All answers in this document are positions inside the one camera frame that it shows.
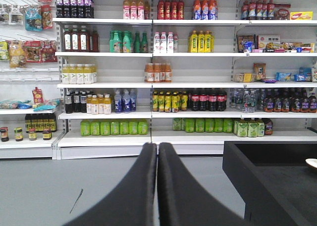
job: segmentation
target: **gray floor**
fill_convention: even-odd
[[[109,193],[135,159],[2,160],[0,226],[60,226]],[[245,204],[223,172],[221,157],[181,159],[210,194],[243,217]],[[72,210],[81,189],[82,196]],[[156,200],[154,209],[158,226]]]

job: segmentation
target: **small jar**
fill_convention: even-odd
[[[52,138],[52,131],[50,128],[43,129],[43,140],[50,140]]]
[[[14,136],[15,136],[15,140],[17,142],[20,142],[23,140],[23,132],[22,132],[22,128],[18,127],[14,129]]]
[[[0,133],[1,133],[1,142],[7,142],[7,141],[9,141],[9,137],[8,137],[8,127],[1,127],[1,128],[0,128]]]
[[[30,128],[29,129],[29,140],[34,141],[37,140],[37,134],[35,128]]]

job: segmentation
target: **yellow bottle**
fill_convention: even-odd
[[[196,30],[193,30],[193,34],[190,37],[190,52],[191,53],[197,53],[198,52],[198,35],[196,33]]]
[[[209,31],[205,33],[205,53],[211,53],[211,34]]]
[[[199,35],[198,35],[198,52],[199,53],[205,52],[205,35],[203,30],[199,31]]]

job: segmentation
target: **white bottle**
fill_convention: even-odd
[[[165,54],[167,52],[167,38],[166,38],[166,32],[162,32],[162,35],[160,36],[159,40],[159,52],[161,54]]]
[[[154,35],[154,49],[153,49],[153,53],[154,54],[159,54],[159,32],[155,32],[155,35]]]
[[[173,52],[174,52],[173,32],[169,32],[167,37],[167,53],[172,54]]]

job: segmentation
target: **snack box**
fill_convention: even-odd
[[[291,12],[291,20],[312,20],[312,19],[313,19],[312,11]]]

